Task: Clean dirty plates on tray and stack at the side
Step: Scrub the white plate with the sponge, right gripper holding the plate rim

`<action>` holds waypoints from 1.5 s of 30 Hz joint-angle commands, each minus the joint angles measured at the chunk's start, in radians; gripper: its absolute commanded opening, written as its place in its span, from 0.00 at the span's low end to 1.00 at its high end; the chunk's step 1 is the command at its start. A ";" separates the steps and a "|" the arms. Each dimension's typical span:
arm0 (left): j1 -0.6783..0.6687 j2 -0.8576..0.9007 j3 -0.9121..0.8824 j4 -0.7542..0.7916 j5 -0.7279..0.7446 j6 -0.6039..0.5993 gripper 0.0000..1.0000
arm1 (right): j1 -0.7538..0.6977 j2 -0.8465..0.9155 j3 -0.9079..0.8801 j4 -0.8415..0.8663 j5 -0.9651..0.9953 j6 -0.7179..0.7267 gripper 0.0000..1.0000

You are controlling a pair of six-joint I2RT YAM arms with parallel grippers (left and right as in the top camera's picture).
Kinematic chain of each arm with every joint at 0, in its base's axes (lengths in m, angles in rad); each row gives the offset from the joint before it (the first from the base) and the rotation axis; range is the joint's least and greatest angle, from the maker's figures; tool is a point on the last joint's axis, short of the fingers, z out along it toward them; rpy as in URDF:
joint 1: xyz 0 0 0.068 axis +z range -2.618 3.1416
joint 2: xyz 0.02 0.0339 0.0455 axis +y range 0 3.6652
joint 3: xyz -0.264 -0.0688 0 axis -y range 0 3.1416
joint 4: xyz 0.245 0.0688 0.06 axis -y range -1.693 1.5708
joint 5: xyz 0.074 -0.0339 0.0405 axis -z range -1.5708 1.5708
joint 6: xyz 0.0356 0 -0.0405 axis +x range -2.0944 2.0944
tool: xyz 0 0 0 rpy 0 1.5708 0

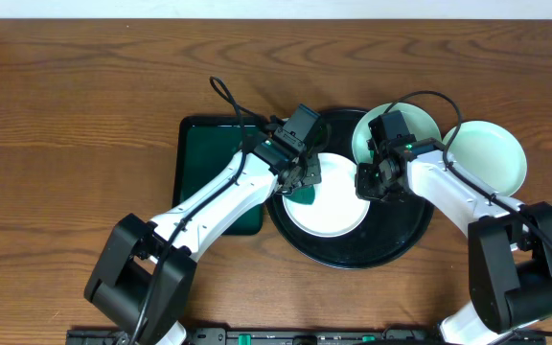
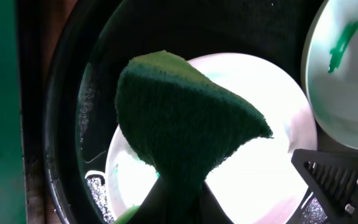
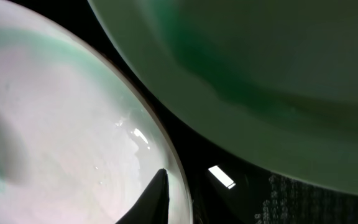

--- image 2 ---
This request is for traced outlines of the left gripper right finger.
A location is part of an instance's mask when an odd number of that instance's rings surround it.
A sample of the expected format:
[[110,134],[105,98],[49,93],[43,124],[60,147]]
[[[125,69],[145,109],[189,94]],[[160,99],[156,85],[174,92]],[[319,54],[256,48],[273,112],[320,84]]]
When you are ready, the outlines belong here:
[[203,182],[199,193],[199,211],[201,224],[233,224],[206,182]]

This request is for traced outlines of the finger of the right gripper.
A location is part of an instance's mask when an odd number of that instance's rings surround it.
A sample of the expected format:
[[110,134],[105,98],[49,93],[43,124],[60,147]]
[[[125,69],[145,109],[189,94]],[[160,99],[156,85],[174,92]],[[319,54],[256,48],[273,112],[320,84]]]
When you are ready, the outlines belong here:
[[330,223],[358,224],[358,153],[297,149],[291,163]]

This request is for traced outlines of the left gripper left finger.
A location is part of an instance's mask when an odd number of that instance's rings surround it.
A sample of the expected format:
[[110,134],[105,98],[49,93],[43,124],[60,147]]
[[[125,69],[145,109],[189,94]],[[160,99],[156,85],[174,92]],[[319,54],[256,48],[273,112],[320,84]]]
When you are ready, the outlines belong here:
[[165,179],[157,179],[146,198],[127,224],[171,224],[172,197]]

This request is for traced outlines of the green scrubbing sponge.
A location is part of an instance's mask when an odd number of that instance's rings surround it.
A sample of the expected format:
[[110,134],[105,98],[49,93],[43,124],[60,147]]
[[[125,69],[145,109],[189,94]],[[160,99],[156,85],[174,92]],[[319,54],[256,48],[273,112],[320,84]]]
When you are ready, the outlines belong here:
[[130,147],[165,179],[173,223],[200,223],[207,175],[243,144],[273,134],[252,104],[166,51],[129,61],[116,112]]

